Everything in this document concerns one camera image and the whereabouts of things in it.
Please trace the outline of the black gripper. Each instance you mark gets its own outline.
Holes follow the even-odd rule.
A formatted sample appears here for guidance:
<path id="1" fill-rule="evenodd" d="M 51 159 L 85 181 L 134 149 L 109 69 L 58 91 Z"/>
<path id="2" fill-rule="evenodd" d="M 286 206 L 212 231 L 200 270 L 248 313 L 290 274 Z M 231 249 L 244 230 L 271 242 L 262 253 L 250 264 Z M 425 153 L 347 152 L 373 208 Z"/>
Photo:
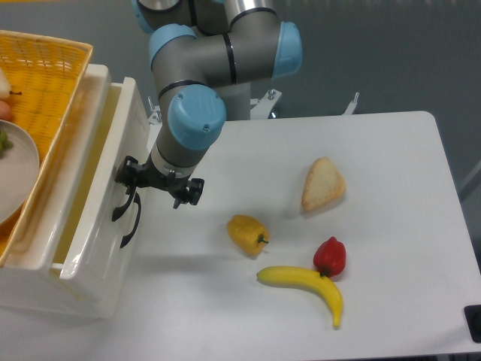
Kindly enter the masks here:
<path id="1" fill-rule="evenodd" d="M 193 155 L 191 166 L 178 166 L 166 160 L 158 150 L 151 150 L 147 161 L 139 164 L 136 158 L 127 156 L 116 171 L 115 181 L 126 186 L 128 196 L 125 205 L 130 205 L 137 187 L 151 187 L 168 192 L 174 198 L 174 209 L 180 205 L 197 205 L 204 190 L 202 178 L 190 178 L 205 151 L 188 152 Z"/>

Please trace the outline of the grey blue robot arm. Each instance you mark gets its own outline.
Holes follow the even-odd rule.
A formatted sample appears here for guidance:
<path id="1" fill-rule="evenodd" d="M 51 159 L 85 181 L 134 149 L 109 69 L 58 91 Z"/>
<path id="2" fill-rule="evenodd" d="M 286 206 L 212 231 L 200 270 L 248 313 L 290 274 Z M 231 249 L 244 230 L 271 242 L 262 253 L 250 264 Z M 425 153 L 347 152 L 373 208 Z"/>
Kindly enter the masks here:
<path id="1" fill-rule="evenodd" d="M 217 90 L 294 74 L 301 67 L 301 35 L 282 22 L 272 1 L 135 1 L 135 16 L 150 34 L 150 69 L 162 128 L 147 160 L 127 156 L 115 180 L 129 202 L 138 189 L 169 193 L 176 205 L 196 205 L 204 188 L 193 177 L 219 137 L 227 110 Z"/>

